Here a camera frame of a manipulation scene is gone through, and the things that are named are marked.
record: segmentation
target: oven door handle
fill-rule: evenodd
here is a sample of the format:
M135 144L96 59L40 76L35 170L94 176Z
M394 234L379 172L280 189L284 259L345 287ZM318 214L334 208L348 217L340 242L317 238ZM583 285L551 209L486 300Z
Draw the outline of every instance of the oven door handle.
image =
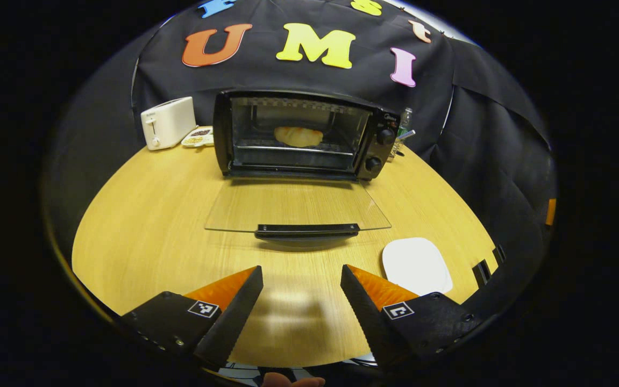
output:
M259 225L254 236L275 242L310 242L346 239L357 236L357 223L343 225Z

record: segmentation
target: orange letter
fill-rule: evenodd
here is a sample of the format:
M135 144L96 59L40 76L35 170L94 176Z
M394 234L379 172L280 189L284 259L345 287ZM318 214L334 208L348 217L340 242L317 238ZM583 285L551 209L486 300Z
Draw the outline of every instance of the orange letter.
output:
M424 27L423 24L412 21L412 20L408 20L408 22L410 22L410 24L412 24L412 31L415 32L415 35L422 40L422 42L431 42L431 39L429 39L426 34L430 34L431 32L429 30L426 29L426 27Z
M193 68L201 66L215 65L230 59L240 48L245 31L252 28L251 24L235 24L223 29L228 32L225 46L216 54L204 54L204 47L209 41L209 37L216 34L216 30L205 30L186 37L187 46L182 52L182 63Z

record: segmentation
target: wooden table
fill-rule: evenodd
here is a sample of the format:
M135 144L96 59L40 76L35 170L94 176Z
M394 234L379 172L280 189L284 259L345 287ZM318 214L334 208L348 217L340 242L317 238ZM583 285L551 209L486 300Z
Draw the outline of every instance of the wooden table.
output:
M402 152L405 157L364 184L391 228L360 232L329 249L293 252L265 248L251 233L204 228L230 181L213 148L144 148L88 207L73 245L73 271L124 314L158 292L184 294L259 264L264 289L231 362L309 367L366 355L371 351L339 286L342 264L385 277L381 251L388 242L426 238L443 255L453 281L446 295L458 303L478 289L473 266L486 259L491 272L497 267L493 242L471 209L416 154Z

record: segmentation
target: foam letter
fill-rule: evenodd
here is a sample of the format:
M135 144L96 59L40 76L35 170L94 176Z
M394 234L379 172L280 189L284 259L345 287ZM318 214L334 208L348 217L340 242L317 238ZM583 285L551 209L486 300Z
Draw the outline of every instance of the foam letter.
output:
M182 52L182 63L198 68L201 66L215 65L230 59L240 48L245 31L252 28L251 24L235 24L223 29L228 32L225 46L216 54L204 54L204 47L209 37L216 34L216 30L205 30L186 37L187 45Z
M431 39L426 36L426 34L431 35L431 31L427 30L423 24L412 20L408 20L408 22L412 24L412 31L415 32L415 35L417 35L419 39L421 39L423 42L431 42Z
M204 8L204 15L202 15L202 19L205 17L210 17L211 15L217 14L223 10L227 10L230 7L233 7L235 0L211 0L208 3L203 3L197 9Z
M417 85L412 79L412 61L416 59L415 56L404 49L395 47L391 47L390 51L395 54L395 71L390 75L390 79L414 88Z
M288 23L283 27L288 30L288 39L285 40L283 51L275 55L281 61L301 60L300 46L302 46L310 62L319 59L319 56L328 49L329 52L321 58L324 64L337 68L352 68L350 44L355 36L350 32L333 30L319 39L314 29L307 24Z
M378 16L381 14L381 4L372 2L371 0L353 0L350 5L354 9L368 13L369 15Z

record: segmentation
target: finger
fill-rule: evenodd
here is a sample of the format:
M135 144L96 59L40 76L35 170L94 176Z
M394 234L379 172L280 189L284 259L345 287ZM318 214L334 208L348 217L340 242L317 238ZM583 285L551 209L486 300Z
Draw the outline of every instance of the finger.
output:
M326 380L323 377L308 377L298 380L290 385L290 387L324 387Z
M278 372L267 372L264 374L262 387L291 387L290 379Z

